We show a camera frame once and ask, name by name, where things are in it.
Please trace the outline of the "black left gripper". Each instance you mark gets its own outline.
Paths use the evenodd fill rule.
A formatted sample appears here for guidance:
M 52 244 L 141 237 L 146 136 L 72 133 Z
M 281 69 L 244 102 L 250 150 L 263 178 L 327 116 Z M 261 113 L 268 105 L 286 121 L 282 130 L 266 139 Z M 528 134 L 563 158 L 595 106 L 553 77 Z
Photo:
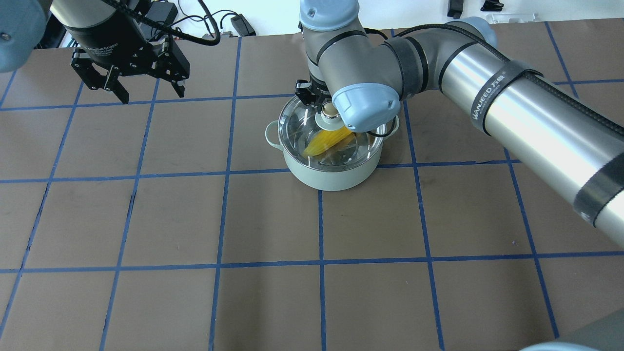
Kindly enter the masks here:
M 114 94 L 129 104 L 129 92 L 121 77 L 148 75 L 171 84 L 179 98 L 185 97 L 185 80 L 190 63 L 170 34 L 157 42 L 147 42 L 141 34 L 128 34 L 101 47 L 82 45 L 72 53 L 71 67 L 87 88 Z

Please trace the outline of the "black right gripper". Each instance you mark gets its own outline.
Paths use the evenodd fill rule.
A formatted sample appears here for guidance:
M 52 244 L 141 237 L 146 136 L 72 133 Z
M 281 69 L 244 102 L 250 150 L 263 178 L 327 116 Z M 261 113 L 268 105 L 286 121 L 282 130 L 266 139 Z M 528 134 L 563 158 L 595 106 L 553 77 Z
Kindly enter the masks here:
M 311 78 L 310 81 L 298 79 L 295 82 L 295 96 L 305 104 L 305 106 L 319 107 L 326 101 L 332 99 L 326 83 Z

